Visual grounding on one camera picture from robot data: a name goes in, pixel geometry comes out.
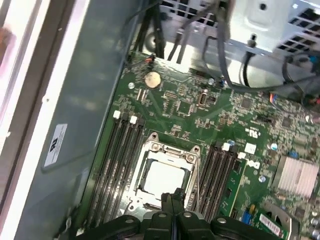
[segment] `silver heatsink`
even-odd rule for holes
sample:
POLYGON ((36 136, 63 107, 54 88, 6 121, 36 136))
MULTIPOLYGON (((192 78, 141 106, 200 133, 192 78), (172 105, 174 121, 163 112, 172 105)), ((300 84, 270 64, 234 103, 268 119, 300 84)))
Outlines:
POLYGON ((310 198, 318 171, 318 165, 283 156, 280 159, 273 186, 286 192, 310 198))

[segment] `screw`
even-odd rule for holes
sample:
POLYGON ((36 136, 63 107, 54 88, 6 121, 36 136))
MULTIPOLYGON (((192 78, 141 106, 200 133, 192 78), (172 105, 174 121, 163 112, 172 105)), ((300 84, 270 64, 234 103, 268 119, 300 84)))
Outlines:
POLYGON ((152 148, 152 150, 157 151, 159 149, 159 145, 154 143, 154 144, 152 144, 151 148, 152 148))
POLYGON ((208 79, 208 84, 213 85, 215 83, 215 80, 213 78, 208 79))
POLYGON ((260 182, 260 183, 264 183, 266 180, 267 180, 266 177, 263 176, 263 175, 261 175, 261 176, 259 177, 259 182, 260 182))
POLYGON ((217 221, 221 224, 226 224, 227 223, 227 220, 225 220, 224 218, 220 217, 217 219, 217 221))
POLYGON ((185 216, 186 218, 190 218, 192 215, 190 212, 185 212, 183 216, 185 216))
POLYGON ((134 84, 133 82, 130 82, 130 83, 128 84, 128 88, 129 88, 129 89, 134 89, 134 88, 135 88, 135 84, 134 84))
POLYGON ((192 155, 188 155, 188 157, 186 158, 188 161, 192 162, 193 160, 195 160, 195 157, 192 155))

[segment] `black ram slot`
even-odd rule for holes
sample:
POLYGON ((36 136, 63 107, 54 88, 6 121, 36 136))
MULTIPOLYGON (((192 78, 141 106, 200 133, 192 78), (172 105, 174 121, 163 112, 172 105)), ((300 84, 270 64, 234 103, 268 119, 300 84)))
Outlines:
POLYGON ((234 157, 229 155, 225 161, 223 169, 221 170, 223 174, 217 184, 218 186, 221 186, 221 187, 217 189, 214 197, 211 199, 211 204, 209 207, 210 211, 208 211, 209 214, 207 216, 208 220, 212 220, 214 217, 217 216, 219 212, 221 199, 226 190, 227 181, 229 179, 229 175, 232 170, 233 163, 234 163, 234 157))
POLYGON ((220 208, 221 199, 226 190, 232 166, 236 159, 236 149, 222 151, 221 144, 211 145, 201 173, 199 192, 199 211, 206 221, 211 221, 220 208))
MULTIPOLYGON (((107 145, 106 150, 104 152, 103 159, 106 159, 107 154, 110 152, 110 150, 112 148, 112 145, 113 145, 112 143, 114 143, 114 141, 115 141, 117 131, 119 128, 119 124, 120 124, 120 119, 114 120, 111 134, 110 134, 109 141, 108 141, 108 145, 107 145)), ((106 166, 107 166, 107 161, 102 161, 102 164, 99 168, 98 175, 97 175, 97 178, 96 178, 96 181, 94 184, 93 193, 91 196, 90 207, 89 207, 88 216, 87 216, 89 223, 91 222, 93 214, 94 214, 94 208, 95 208, 95 204, 97 202, 96 198, 99 194, 98 189, 99 189, 99 186, 102 184, 102 181, 104 178, 104 171, 106 169, 106 166)))
POLYGON ((210 201, 210 194, 211 194, 211 189, 212 189, 212 184, 213 184, 213 176, 215 175, 215 172, 217 171, 217 167, 218 167, 218 161, 221 157, 221 153, 218 151, 215 151, 212 154, 211 159, 209 160, 211 162, 210 166, 209 166, 209 171, 206 175, 206 179, 203 183, 202 186, 200 186, 200 196, 201 196, 201 200, 200 200, 200 206, 199 206, 199 211, 200 213, 204 213, 205 212, 205 208, 208 204, 208 202, 210 201))
POLYGON ((123 181, 122 181, 122 184, 120 184, 118 194, 117 194, 116 199, 114 201, 114 207, 113 207, 112 213, 110 215, 110 218, 106 219, 106 221, 110 221, 110 220, 115 219, 117 217, 118 210, 119 210, 119 207, 121 204, 121 199, 122 199, 124 192, 126 190, 127 183, 130 178, 131 170, 134 167, 135 156, 138 151, 139 143, 142 139, 141 136, 142 136, 142 132, 144 129, 144 124, 145 124, 145 120, 143 120, 141 118, 138 119, 137 128, 135 130, 136 135, 135 135, 135 138, 133 139, 133 145, 130 146, 130 149, 129 149, 129 151, 127 151, 126 158, 125 158, 127 160, 127 162, 125 163, 125 167, 124 167, 123 181))
POLYGON ((106 188, 108 187, 108 182, 110 180, 110 177, 112 175, 112 172, 115 168, 115 165, 117 164, 113 159, 119 152, 119 148, 121 146, 121 143, 123 141, 123 138, 125 136, 125 132, 128 127, 128 122, 129 122, 129 115, 127 113, 124 113, 121 118, 121 124, 119 126, 119 130, 117 131, 117 137, 115 138, 115 141, 112 142, 112 147, 109 152, 107 152, 106 158, 103 161, 108 162, 108 165, 106 169, 104 170, 103 176, 103 181, 100 187, 98 195, 97 195, 97 204, 96 208, 94 209, 93 217, 92 217, 92 222, 90 224, 90 227, 97 227, 100 223, 100 213, 101 213, 101 208, 103 207, 104 203, 104 195, 106 193, 106 188))
POLYGON ((135 131, 135 125, 130 124, 127 132, 125 133, 125 138, 123 139, 122 146, 116 156, 115 159, 113 159, 114 162, 117 162, 116 168, 114 169, 113 173, 111 174, 110 182, 108 184, 108 191, 106 192, 104 199, 105 199, 105 204, 103 206, 102 215, 101 215, 101 223, 104 222, 104 219, 106 218, 106 214, 108 211, 112 211, 110 209, 111 204, 114 200, 114 196, 116 194, 117 186, 119 184, 119 181, 121 181, 122 173, 123 173, 123 168, 126 162, 126 153, 127 149, 130 148, 130 145, 132 144, 132 140, 134 138, 134 131, 135 131))
POLYGON ((207 192, 207 198, 206 203, 202 208, 202 212, 204 214, 204 219, 206 220, 208 216, 210 215, 209 212, 211 212, 210 206, 212 205, 212 202, 215 201, 214 196, 217 194, 217 191, 221 187, 219 185, 220 180, 223 178, 223 175, 225 174, 224 171, 224 165, 227 161, 228 154, 226 152, 221 152, 219 156, 217 156, 217 159, 215 160, 216 166, 213 170, 212 177, 210 178, 210 185, 208 186, 208 192, 207 192))
MULTIPOLYGON (((214 154, 214 148, 210 147, 209 152, 208 152, 208 156, 206 158, 206 161, 204 163, 204 166, 203 166, 203 169, 202 169, 202 172, 201 172, 199 184, 196 186, 197 188, 199 188, 200 186, 203 186, 204 183, 205 183, 206 176, 207 176, 208 172, 210 171, 211 158, 212 158, 213 154, 214 154)), ((192 202, 192 206, 191 206, 191 210, 192 211, 195 211, 196 208, 197 208, 197 205, 200 204, 199 202, 197 202, 197 196, 198 196, 198 194, 195 193, 194 194, 194 199, 193 199, 193 202, 192 202)))

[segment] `gray metal panel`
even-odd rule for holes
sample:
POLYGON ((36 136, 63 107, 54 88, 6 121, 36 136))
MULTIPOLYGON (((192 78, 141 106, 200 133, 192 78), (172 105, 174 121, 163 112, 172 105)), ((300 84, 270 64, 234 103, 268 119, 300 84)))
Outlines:
POLYGON ((246 45, 255 35, 256 48, 263 54, 272 53, 283 35, 292 0, 236 0, 231 3, 230 41, 246 45))
MULTIPOLYGON (((169 14, 169 8, 161 7, 162 12, 169 14)), ((162 28, 164 29, 164 37, 166 40, 165 45, 165 58, 168 57, 170 51, 173 47, 173 42, 176 37, 176 32, 185 21, 184 17, 175 16, 172 19, 162 21, 162 28)), ((187 46, 184 52, 184 56, 181 62, 181 68, 187 69, 188 67, 199 69, 205 71, 203 62, 201 60, 202 50, 204 48, 204 43, 207 35, 216 36, 216 31, 212 27, 205 26, 204 24, 199 24, 199 22, 194 22, 189 28, 190 34, 186 41, 187 46)), ((145 42, 144 51, 154 52, 154 37, 152 35, 152 29, 149 29, 150 37, 147 37, 145 42)), ((233 82, 239 83, 239 71, 243 56, 245 54, 244 48, 238 48, 235 44, 226 44, 226 58, 228 63, 228 70, 230 78, 233 82)), ((172 62, 177 60, 179 54, 179 48, 177 49, 175 55, 172 58, 172 62)), ((280 85, 283 83, 282 77, 282 61, 283 55, 281 50, 275 51, 274 56, 256 55, 250 61, 250 66, 248 67, 248 80, 252 87, 264 87, 280 85)), ((218 50, 217 42, 210 41, 207 53, 205 55, 206 61, 209 67, 216 72, 216 76, 221 76, 220 64, 218 60, 218 50)), ((309 70, 303 69, 295 65, 289 65, 288 70, 290 75, 294 79, 299 79, 309 75, 309 70)), ((286 90, 281 90, 278 94, 281 96, 288 96, 290 93, 295 92, 295 89, 288 88, 286 90)))
POLYGON ((126 27, 125 42, 117 45, 122 25, 140 2, 92 0, 89 4, 15 239, 52 239, 68 208, 81 200, 121 74, 123 48, 129 46, 128 33, 133 33, 132 21, 126 27), (68 127, 58 160, 43 168, 55 127, 64 123, 68 127))

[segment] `capacitor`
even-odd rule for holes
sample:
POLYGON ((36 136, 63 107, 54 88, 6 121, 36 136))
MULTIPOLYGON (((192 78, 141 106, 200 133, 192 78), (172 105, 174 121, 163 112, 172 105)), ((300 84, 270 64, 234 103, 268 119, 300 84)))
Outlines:
POLYGON ((320 240, 320 231, 315 229, 314 227, 309 228, 309 233, 316 240, 320 240))
POLYGON ((318 227, 320 226, 320 218, 313 217, 310 221, 311 225, 318 227))
POLYGON ((234 146, 236 143, 233 140, 228 140, 228 144, 230 144, 230 146, 234 146))
POLYGON ((226 80, 221 79, 220 80, 220 87, 223 88, 226 85, 226 80))
POLYGON ((276 144, 276 143, 271 143, 270 148, 271 148, 271 150, 273 150, 273 151, 277 151, 277 149, 278 149, 278 144, 276 144))
POLYGON ((215 84, 215 80, 214 80, 213 78, 209 78, 209 79, 208 79, 208 84, 209 84, 209 85, 215 84))
POLYGON ((259 176, 259 182, 264 183, 267 180, 267 178, 264 175, 259 176))

